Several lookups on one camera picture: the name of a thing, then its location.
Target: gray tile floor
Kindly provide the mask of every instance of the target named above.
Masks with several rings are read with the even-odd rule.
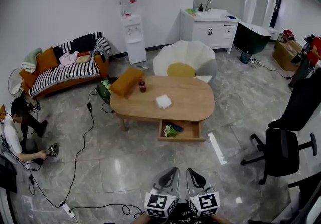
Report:
[[[272,58],[274,44],[270,43],[255,58],[261,64],[278,69]],[[148,52],[147,74],[153,74],[152,60],[158,51]],[[77,161],[76,179],[67,199],[70,207],[101,206],[109,203],[134,204],[143,208],[143,199],[150,190],[153,177],[169,167],[181,170],[179,195],[187,197],[185,170],[189,167],[208,173],[220,192],[220,212],[233,223],[249,219],[272,221],[290,202],[287,184],[308,175],[302,167],[298,173],[268,177],[264,186],[258,185],[263,176],[264,162],[240,166],[243,158],[260,153],[249,140],[256,133],[264,140],[267,124],[284,112],[290,90],[288,81],[276,72],[239,61],[239,52],[217,52],[218,75],[213,84],[216,101],[214,113],[203,123],[204,143],[164,143],[157,141],[158,124],[130,121],[123,132],[114,114],[101,110],[103,101],[92,96],[94,129],[86,136],[86,148]],[[129,66],[128,59],[110,63],[110,76],[119,76]],[[40,120],[49,124],[40,143],[44,147],[60,144],[57,159],[48,159],[34,177],[43,192],[55,205],[64,200],[74,172],[75,154],[83,146],[82,136],[91,126],[87,111],[89,92],[95,83],[85,84],[41,100]],[[212,132],[227,164],[221,165],[208,138]],[[301,155],[301,164],[305,164]],[[75,223],[62,209],[52,207],[41,195],[28,190],[28,171],[17,165],[18,194],[11,194],[18,223]],[[125,216],[120,206],[103,209],[74,210],[79,223],[130,223],[134,214]]]

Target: hand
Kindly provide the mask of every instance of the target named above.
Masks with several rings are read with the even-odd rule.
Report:
[[[46,160],[47,158],[47,154],[46,154],[46,151],[45,150],[41,150],[38,152],[38,157],[43,159],[43,160]]]

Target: black t-shirt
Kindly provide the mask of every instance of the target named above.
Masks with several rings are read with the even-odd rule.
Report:
[[[152,218],[151,224],[164,223],[164,219]],[[197,218],[188,206],[188,203],[178,203],[165,222],[166,224],[213,224],[210,217]]]

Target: person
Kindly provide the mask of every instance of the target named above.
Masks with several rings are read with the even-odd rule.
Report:
[[[9,150],[20,161],[34,161],[42,165],[47,158],[46,151],[38,151],[36,142],[27,139],[28,126],[41,137],[46,129],[47,121],[39,122],[30,113],[27,103],[22,98],[16,98],[11,105],[11,115],[6,114],[4,135]]]
[[[300,67],[292,77],[288,86],[293,89],[294,85],[300,79],[305,79],[315,68],[319,60],[321,60],[321,38],[315,37],[311,44],[310,51],[303,57]]]
[[[174,208],[173,212],[170,214],[167,220],[161,219],[158,217],[151,217],[145,213],[141,215],[137,220],[132,224],[156,224],[156,223],[165,223],[165,224],[179,224],[179,223],[188,223],[188,224],[232,224],[227,219],[222,217],[219,214],[214,214],[209,217],[197,218],[190,210],[188,203],[178,203]]]

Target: coffee table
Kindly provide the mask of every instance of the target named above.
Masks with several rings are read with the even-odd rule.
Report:
[[[110,106],[120,118],[124,130],[124,119],[159,122],[160,141],[202,142],[201,121],[214,111],[213,91],[205,82],[196,78],[147,76],[147,91],[141,93],[138,85],[127,97],[113,93]],[[166,94],[172,105],[160,109],[156,98]],[[165,137],[164,128],[168,122],[181,126],[184,130],[176,137]]]

